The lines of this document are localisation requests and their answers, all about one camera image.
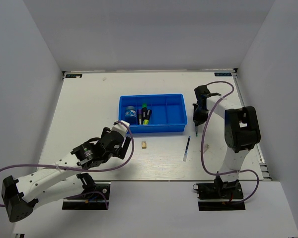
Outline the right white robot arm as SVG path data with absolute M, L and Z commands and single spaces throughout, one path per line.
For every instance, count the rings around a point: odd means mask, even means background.
M 206 85 L 194 89 L 197 102 L 193 105 L 193 122 L 196 127 L 210 120 L 211 113 L 224 119 L 224 139 L 227 145 L 225 158 L 217 176 L 220 182 L 214 185 L 215 194 L 221 198 L 232 192 L 239 179 L 241 166 L 261 134 L 256 110 L 253 106 L 243 107 L 212 93 Z

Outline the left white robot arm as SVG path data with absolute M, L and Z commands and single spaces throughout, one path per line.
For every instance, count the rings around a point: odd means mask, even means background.
M 1 197 L 11 223 L 28 217 L 35 209 L 63 198 L 89 198 L 98 191 L 90 172 L 110 158 L 124 159 L 134 141 L 126 134 L 129 123 L 119 120 L 94 137 L 75 147 L 53 165 L 38 165 L 39 170 L 2 181 Z

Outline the white translucent eraser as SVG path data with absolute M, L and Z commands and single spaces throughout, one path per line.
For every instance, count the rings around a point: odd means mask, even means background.
M 208 149 L 209 149 L 209 145 L 208 144 L 205 144 L 204 146 L 203 146 L 203 153 L 205 153 Z

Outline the blue plastic divided tray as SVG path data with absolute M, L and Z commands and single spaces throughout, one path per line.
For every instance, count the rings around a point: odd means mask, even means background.
M 119 101 L 119 120 L 125 121 L 125 108 L 134 106 L 136 111 L 142 104 L 152 110 L 149 124 L 130 124 L 132 133 L 183 132 L 187 125 L 187 115 L 182 94 L 153 94 L 121 96 Z

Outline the yellow highlighter black body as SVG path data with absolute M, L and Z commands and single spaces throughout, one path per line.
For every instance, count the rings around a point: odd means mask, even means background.
M 144 121 L 143 121 L 144 125 L 149 124 L 151 114 L 152 114 L 152 110 L 147 110 L 146 116 L 145 116 Z

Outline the purple highlighter black body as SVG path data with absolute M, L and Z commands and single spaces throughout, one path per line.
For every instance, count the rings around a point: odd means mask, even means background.
M 142 109 L 138 109 L 137 113 L 138 113 L 138 125 L 142 125 L 143 124 L 143 113 L 142 113 Z

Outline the green highlighter black body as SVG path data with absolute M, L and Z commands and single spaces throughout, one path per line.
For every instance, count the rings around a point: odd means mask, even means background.
M 146 120 L 147 119 L 147 104 L 144 103 L 142 104 L 142 120 Z

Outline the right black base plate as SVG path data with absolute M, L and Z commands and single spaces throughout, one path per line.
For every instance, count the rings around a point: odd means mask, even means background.
M 198 195 L 199 211 L 244 211 L 245 203 L 241 185 L 235 188 L 216 190 L 214 183 L 196 183 L 193 190 Z

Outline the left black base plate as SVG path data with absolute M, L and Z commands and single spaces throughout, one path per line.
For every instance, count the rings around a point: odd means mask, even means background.
M 84 190 L 83 196 L 64 199 L 62 209 L 106 211 L 109 208 L 110 187 L 110 182 L 96 183 L 94 188 Z

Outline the beige eraser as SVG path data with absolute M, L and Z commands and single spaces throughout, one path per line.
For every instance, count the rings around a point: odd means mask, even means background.
M 147 148 L 147 143 L 145 141 L 142 141 L 142 149 L 146 149 Z

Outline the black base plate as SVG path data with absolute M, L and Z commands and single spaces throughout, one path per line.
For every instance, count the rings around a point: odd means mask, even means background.
M 94 188 L 84 190 L 83 196 L 64 199 L 62 209 L 106 211 L 109 208 L 110 187 L 110 182 L 96 183 Z
M 235 188 L 216 190 L 214 183 L 196 183 L 193 190 L 198 195 L 199 211 L 244 211 L 245 203 L 241 185 Z

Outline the blue pen refill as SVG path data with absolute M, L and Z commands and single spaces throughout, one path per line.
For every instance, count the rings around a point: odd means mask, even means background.
M 187 139 L 185 151 L 184 151 L 183 162 L 186 162 L 186 160 L 187 160 L 188 148 L 189 148 L 190 140 L 191 140 L 191 136 L 189 135 L 188 136 L 188 139 Z

